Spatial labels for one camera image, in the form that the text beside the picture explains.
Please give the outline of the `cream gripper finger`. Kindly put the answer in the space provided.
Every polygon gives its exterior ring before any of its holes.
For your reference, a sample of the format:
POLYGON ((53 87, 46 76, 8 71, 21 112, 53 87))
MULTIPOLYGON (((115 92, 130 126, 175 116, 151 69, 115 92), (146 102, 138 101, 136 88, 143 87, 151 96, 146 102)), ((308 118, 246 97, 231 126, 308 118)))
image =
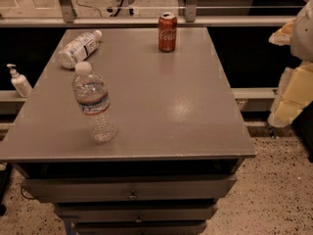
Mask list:
POLYGON ((291 44, 291 33, 293 29, 295 19, 292 19, 285 23, 281 28, 271 34, 269 42, 278 46, 291 44))
POLYGON ((302 62, 296 69, 286 68, 280 78, 268 123, 285 127, 313 102, 313 63, 302 62))

